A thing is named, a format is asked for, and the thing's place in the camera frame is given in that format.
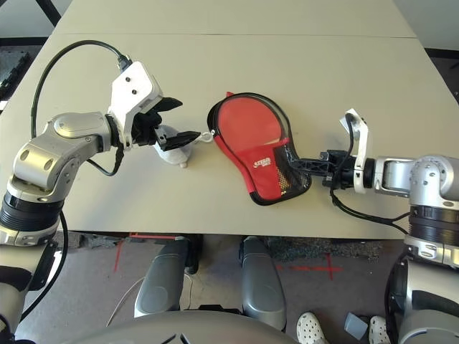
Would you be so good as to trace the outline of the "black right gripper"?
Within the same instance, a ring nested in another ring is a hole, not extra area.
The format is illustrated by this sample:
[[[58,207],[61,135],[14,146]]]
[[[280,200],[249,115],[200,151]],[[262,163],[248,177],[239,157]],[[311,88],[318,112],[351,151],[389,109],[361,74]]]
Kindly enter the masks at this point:
[[[322,179],[322,185],[331,187],[337,168],[342,163],[341,170],[336,177],[335,187],[354,186],[354,164],[356,160],[354,156],[347,158],[344,150],[327,150],[321,152],[320,159],[299,158],[290,161],[289,166],[302,174],[325,176]]]

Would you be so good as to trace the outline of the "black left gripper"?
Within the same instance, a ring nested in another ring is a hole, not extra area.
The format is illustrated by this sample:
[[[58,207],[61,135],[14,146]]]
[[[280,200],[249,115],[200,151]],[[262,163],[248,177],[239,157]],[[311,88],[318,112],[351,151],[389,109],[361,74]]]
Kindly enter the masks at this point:
[[[154,110],[136,114],[131,130],[133,142],[138,146],[158,143],[161,150],[171,151],[195,141],[200,136],[200,132],[184,131],[169,135],[161,126],[162,117],[157,112],[170,111],[180,106],[182,106],[182,101],[173,97],[163,97],[154,106]]]

